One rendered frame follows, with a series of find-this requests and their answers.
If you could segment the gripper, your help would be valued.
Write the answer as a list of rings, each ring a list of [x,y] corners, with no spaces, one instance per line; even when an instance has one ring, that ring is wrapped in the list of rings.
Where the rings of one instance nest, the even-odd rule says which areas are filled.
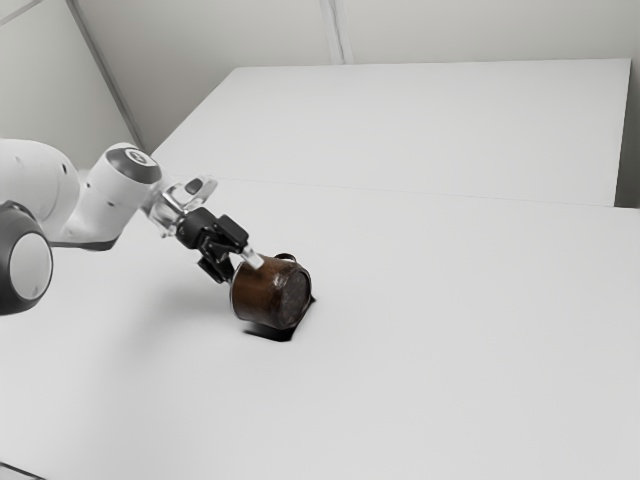
[[[264,260],[249,244],[249,234],[227,215],[216,217],[200,207],[189,212],[178,225],[178,241],[190,250],[199,250],[198,266],[216,283],[230,283],[235,269],[230,250],[253,269],[260,269]]]

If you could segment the brown mug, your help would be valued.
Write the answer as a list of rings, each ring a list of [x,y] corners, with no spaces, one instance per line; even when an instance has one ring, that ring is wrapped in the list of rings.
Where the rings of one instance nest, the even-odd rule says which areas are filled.
[[[309,271],[290,253],[269,257],[254,269],[242,262],[230,285],[234,315],[275,330],[295,329],[315,298]]]

